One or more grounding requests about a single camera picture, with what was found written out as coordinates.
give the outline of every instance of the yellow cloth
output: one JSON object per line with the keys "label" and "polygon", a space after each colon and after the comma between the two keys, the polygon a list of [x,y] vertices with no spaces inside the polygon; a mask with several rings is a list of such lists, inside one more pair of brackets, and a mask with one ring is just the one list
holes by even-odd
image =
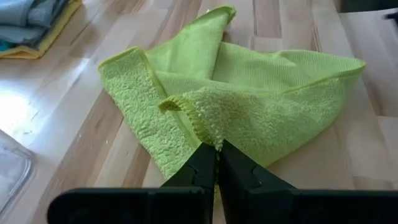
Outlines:
{"label": "yellow cloth", "polygon": [[68,23],[73,13],[81,6],[81,0],[70,0],[66,8],[60,14],[55,26],[46,34],[46,37],[39,44],[39,49],[32,49],[27,46],[18,46],[5,52],[0,52],[0,58],[22,58],[37,59],[50,48],[62,29]]}

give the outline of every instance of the wooden countertop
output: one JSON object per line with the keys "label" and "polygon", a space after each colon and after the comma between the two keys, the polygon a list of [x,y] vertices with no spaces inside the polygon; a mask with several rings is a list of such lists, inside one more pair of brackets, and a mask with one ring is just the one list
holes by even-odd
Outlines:
{"label": "wooden countertop", "polygon": [[398,29],[381,19],[389,11],[339,16],[332,0],[84,0],[43,58],[0,60],[0,129],[35,153],[32,177],[0,222],[45,223],[51,199],[75,187],[159,186],[96,66],[164,42],[223,4],[238,12],[227,41],[368,61],[335,123],[269,170],[298,188],[398,189]]}

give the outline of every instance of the green microfiber cloth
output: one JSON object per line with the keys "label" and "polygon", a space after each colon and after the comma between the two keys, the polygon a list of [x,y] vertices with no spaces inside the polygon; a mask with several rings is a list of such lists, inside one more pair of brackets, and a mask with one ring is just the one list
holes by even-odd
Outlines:
{"label": "green microfiber cloth", "polygon": [[223,139],[268,166],[333,122],[364,69],[353,58],[222,42],[234,15],[214,9],[154,49],[129,49],[99,66],[166,179],[201,142],[221,149]]}

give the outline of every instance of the clear plastic container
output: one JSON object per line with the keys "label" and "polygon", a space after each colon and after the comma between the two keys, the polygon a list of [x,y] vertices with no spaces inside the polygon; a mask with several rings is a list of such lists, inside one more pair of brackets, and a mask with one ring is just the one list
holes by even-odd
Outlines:
{"label": "clear plastic container", "polygon": [[25,184],[33,153],[0,130],[0,218]]}

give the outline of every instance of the wood grain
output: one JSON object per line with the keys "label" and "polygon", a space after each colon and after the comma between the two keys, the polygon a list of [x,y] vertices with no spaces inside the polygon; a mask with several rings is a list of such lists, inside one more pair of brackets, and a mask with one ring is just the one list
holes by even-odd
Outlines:
{"label": "wood grain", "polygon": [[[335,123],[268,169],[303,189],[398,189],[398,34],[381,19],[390,11],[339,15],[331,0],[83,2],[43,58],[0,60],[0,129],[36,157],[34,175],[0,223],[45,223],[49,202],[75,187],[162,185],[96,66],[126,48],[159,45],[224,4],[237,10],[225,41],[368,63]],[[214,223],[225,223],[220,204]]]}

